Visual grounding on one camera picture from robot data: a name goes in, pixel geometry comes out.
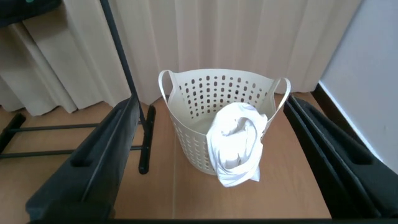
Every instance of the black stand base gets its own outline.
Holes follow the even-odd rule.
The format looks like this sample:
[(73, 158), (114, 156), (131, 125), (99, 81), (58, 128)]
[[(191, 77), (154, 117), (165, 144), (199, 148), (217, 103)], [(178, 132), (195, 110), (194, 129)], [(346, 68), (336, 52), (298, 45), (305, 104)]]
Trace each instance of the black stand base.
[[(146, 124), (149, 128), (148, 133), (145, 133), (144, 139), (141, 146), (131, 146), (130, 150), (141, 150), (141, 156), (139, 159), (138, 171), (140, 174), (146, 174), (149, 171), (149, 158), (150, 158), (150, 148), (152, 145), (152, 137), (155, 125), (156, 109), (154, 106), (149, 106)], [(39, 151), (39, 152), (18, 152), (18, 153), (6, 153), (2, 152), (7, 147), (8, 143), (14, 137), (15, 133), (24, 131), (44, 131), (44, 130), (61, 130), (61, 129), (71, 129), (71, 128), (94, 128), (98, 124), (76, 124), (76, 125), (61, 125), (61, 126), (44, 126), (44, 127), (31, 127), (31, 128), (21, 128), (21, 125), (26, 120), (25, 116), (18, 113), (9, 122), (6, 128), (3, 129), (0, 134), (0, 159), (10, 159), (18, 157), (32, 157), (32, 156), (53, 156), (53, 155), (65, 155), (71, 154), (74, 149), (64, 149), (56, 151)]]

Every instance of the basket handle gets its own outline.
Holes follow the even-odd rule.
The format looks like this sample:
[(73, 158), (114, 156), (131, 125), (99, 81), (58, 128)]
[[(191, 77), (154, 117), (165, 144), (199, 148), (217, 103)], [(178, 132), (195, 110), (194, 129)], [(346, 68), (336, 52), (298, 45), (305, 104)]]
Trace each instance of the basket handle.
[(285, 91), (284, 97), (282, 98), (282, 100), (280, 101), (278, 107), (277, 107), (276, 110), (275, 110), (274, 116), (275, 116), (275, 114), (277, 114), (278, 111), (283, 107), (283, 105), (284, 105), (285, 101), (287, 100), (287, 98), (289, 97), (290, 91), (291, 91), (291, 89), (292, 89), (292, 85), (290, 84), (290, 81), (289, 81), (287, 78), (278, 78), (278, 79), (275, 80), (274, 83), (272, 84), (272, 87), (271, 87), (271, 93), (272, 93), (272, 94), (275, 93), (275, 90), (276, 90), (276, 88), (278, 87), (279, 82), (280, 82), (281, 79), (284, 79), (285, 82), (286, 82), (286, 91)]
[(172, 80), (172, 85), (173, 85), (173, 87), (172, 87), (172, 92), (174, 91), (174, 82), (175, 82), (175, 80), (174, 80), (173, 72), (170, 71), (170, 70), (163, 70), (163, 71), (161, 71), (161, 72), (159, 73), (158, 82), (159, 82), (160, 92), (162, 93), (163, 99), (164, 99), (164, 101), (165, 101), (166, 104), (167, 104), (166, 94), (164, 93), (164, 89), (163, 89), (163, 76), (164, 76), (164, 73), (165, 73), (165, 72), (169, 72), (170, 79)]

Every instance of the crumpled white fabric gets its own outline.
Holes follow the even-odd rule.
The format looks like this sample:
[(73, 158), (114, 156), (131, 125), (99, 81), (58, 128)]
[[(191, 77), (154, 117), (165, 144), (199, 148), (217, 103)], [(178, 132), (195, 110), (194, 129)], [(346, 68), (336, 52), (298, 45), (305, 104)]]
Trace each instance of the crumpled white fabric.
[(231, 103), (216, 114), (206, 139), (211, 165), (224, 187), (260, 181), (261, 137), (267, 121), (247, 103)]

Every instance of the white wall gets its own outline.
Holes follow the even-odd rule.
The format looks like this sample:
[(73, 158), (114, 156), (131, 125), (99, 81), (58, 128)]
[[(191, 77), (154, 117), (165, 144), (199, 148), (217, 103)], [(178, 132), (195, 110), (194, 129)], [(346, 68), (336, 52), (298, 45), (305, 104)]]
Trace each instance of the white wall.
[(398, 1), (363, 1), (320, 84), (367, 147), (398, 173)]

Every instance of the black metal stand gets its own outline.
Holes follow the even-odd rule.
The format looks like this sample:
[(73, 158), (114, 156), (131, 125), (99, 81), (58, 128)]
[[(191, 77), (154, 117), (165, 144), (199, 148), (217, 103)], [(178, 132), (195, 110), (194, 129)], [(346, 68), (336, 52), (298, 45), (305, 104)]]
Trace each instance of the black metal stand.
[[(141, 156), (139, 161), (139, 172), (141, 174), (148, 173), (149, 170), (149, 159), (150, 159), (150, 147), (152, 145), (152, 135), (154, 130), (156, 110), (152, 105), (149, 106), (147, 119), (145, 119), (144, 112), (142, 111), (141, 104), (139, 102), (136, 87), (132, 80), (129, 65), (124, 54), (123, 46), (120, 41), (118, 30), (113, 19), (111, 8), (107, 0), (101, 0), (101, 5), (104, 11), (106, 22), (108, 23), (109, 30), (111, 32), (115, 48), (118, 51), (119, 59), (123, 68), (124, 75), (126, 76), (127, 84), (132, 95), (137, 98), (137, 103), (139, 105), (139, 117), (141, 124), (144, 129), (144, 140), (141, 146), (131, 146), (130, 150), (141, 150)], [(95, 128), (98, 124), (76, 124), (76, 125), (62, 125), (62, 126), (44, 126), (44, 127), (29, 127), (21, 128), (21, 125), (26, 120), (26, 118), (18, 113), (13, 117), (6, 128), (3, 129), (0, 134), (0, 159), (17, 158), (17, 157), (31, 157), (31, 156), (51, 156), (51, 155), (62, 155), (71, 154), (74, 149), (65, 149), (59, 151), (41, 151), (41, 152), (19, 152), (19, 153), (7, 153), (2, 152), (7, 147), (8, 143), (14, 137), (15, 133), (23, 131), (44, 131), (44, 130), (60, 130), (60, 129), (73, 129), (73, 128)]]

